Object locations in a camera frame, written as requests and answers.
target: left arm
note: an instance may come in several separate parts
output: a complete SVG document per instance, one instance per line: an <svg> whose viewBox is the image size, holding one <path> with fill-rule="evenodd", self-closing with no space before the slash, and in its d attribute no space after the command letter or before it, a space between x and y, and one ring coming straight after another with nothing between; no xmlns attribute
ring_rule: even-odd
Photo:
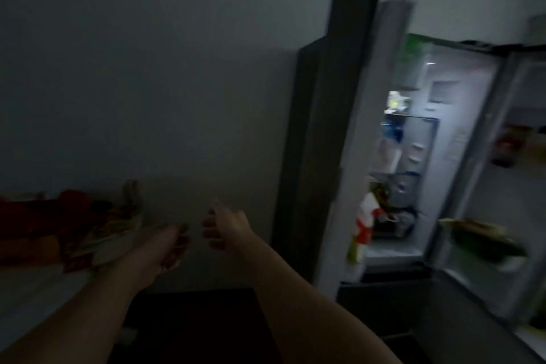
<svg viewBox="0 0 546 364"><path fill-rule="evenodd" d="M177 266L187 238L170 226L131 250L0 354L6 364L106 363L133 297Z"/></svg>

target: forearm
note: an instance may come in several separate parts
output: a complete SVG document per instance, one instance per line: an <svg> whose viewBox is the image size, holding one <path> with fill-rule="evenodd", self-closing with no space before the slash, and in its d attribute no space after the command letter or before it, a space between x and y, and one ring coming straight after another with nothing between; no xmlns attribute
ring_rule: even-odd
<svg viewBox="0 0 546 364"><path fill-rule="evenodd" d="M285 362L399 363L364 324L325 298L258 237L241 250Z"/></svg>
<svg viewBox="0 0 546 364"><path fill-rule="evenodd" d="M106 362L133 299L133 281L119 264L101 272L0 359L10 364Z"/></svg>

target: dark floor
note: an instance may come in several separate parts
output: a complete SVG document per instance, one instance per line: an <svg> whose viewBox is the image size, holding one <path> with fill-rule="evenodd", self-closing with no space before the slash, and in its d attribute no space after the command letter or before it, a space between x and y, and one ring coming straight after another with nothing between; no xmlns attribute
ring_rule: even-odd
<svg viewBox="0 0 546 364"><path fill-rule="evenodd" d="M110 364L282 362L250 289L141 295L125 325L138 336L130 347L116 346ZM405 364L430 363L411 337L386 343Z"/></svg>

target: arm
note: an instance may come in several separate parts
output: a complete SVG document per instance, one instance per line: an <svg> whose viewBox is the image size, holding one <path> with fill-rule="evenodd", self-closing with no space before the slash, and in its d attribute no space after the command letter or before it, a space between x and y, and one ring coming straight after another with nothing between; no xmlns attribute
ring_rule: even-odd
<svg viewBox="0 0 546 364"><path fill-rule="evenodd" d="M400 364L357 318L301 278L249 227L243 212L215 203L205 237L222 237L245 265L285 362ZM211 241L222 248L222 241Z"/></svg>
<svg viewBox="0 0 546 364"><path fill-rule="evenodd" d="M106 363L134 295L175 268L188 241L171 226L146 237L74 298L0 354L6 364Z"/></svg>

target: right arm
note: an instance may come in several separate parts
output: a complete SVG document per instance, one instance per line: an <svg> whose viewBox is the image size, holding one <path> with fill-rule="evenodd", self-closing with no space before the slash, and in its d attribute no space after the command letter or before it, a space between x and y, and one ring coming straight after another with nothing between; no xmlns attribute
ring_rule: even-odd
<svg viewBox="0 0 546 364"><path fill-rule="evenodd" d="M205 237L221 237L249 272L256 296L284 362L400 364L357 318L301 278L250 229L241 211L214 204ZM211 241L220 248L221 241Z"/></svg>

